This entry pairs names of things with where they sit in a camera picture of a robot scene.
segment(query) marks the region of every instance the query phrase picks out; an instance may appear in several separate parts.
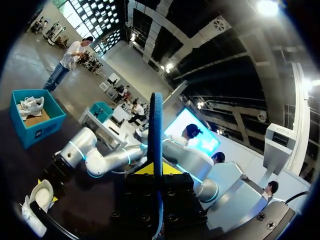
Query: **shoe box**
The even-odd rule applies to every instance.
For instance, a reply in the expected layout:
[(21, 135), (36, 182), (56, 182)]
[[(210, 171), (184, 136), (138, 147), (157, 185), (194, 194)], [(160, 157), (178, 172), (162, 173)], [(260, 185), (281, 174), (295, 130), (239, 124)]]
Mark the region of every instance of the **shoe box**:
[[(17, 104), (30, 97), (44, 97), (42, 116), (28, 116), (26, 121), (20, 117)], [(15, 131), (26, 149), (61, 128), (66, 117), (64, 111), (47, 90), (22, 89), (14, 90), (11, 95), (10, 117)]]

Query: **ceiling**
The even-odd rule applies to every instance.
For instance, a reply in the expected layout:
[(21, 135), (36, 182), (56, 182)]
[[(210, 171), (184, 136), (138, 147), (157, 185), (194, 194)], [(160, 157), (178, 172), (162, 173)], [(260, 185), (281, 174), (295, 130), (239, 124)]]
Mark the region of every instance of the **ceiling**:
[[(136, 34), (143, 59), (168, 83), (187, 81), (183, 97), (213, 131), (264, 152), (270, 123), (293, 127), (295, 84), (291, 62), (308, 77), (316, 68), (282, 5), (276, 17), (257, 12), (258, 0), (129, 0), (126, 36)], [(171, 63), (167, 73), (161, 69)], [(311, 93), (311, 130), (303, 176), (318, 156), (319, 100)], [(265, 122), (258, 115), (266, 112)]]

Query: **white t-shirt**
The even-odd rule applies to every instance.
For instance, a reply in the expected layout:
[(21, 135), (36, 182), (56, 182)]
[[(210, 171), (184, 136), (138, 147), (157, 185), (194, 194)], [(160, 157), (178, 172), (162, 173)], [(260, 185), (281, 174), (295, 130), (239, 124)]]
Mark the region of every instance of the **white t-shirt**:
[(119, 95), (123, 97), (127, 92), (128, 92), (128, 89), (125, 87), (123, 89), (123, 92), (119, 92)]
[(85, 51), (85, 47), (81, 46), (81, 42), (75, 41), (66, 50), (60, 63), (66, 69), (73, 70), (74, 67), (76, 67), (76, 61), (78, 60), (79, 56), (71, 56), (71, 54), (78, 53), (78, 52), (83, 53), (84, 51)]
[(144, 108), (140, 104), (137, 104), (134, 110), (136, 111), (135, 113), (139, 116), (145, 115)]
[(188, 146), (188, 140), (183, 137), (183, 136), (178, 136), (178, 135), (174, 135), (174, 134), (171, 134), (169, 136), (167, 136), (169, 139), (172, 139), (173, 141), (181, 144), (182, 146), (186, 147)]

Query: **black cable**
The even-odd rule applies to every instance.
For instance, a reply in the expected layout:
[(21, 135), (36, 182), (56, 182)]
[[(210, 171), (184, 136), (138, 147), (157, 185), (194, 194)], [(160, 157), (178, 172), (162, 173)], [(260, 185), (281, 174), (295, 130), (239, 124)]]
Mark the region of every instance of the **black cable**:
[(288, 203), (290, 203), (292, 200), (302, 196), (302, 195), (307, 195), (309, 194), (310, 191), (303, 191), (303, 192), (300, 192), (292, 197), (290, 197), (287, 201), (284, 202), (285, 205), (287, 205)]

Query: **jeans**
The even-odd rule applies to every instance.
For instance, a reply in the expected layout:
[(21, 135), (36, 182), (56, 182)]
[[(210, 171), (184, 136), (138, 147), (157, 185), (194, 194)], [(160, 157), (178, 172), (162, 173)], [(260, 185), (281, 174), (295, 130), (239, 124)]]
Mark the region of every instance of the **jeans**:
[(68, 72), (69, 69), (62, 66), (62, 64), (59, 62), (59, 64), (55, 67), (53, 73), (49, 77), (48, 81), (46, 81), (43, 89), (48, 90), (50, 93), (53, 92), (56, 87), (62, 82)]

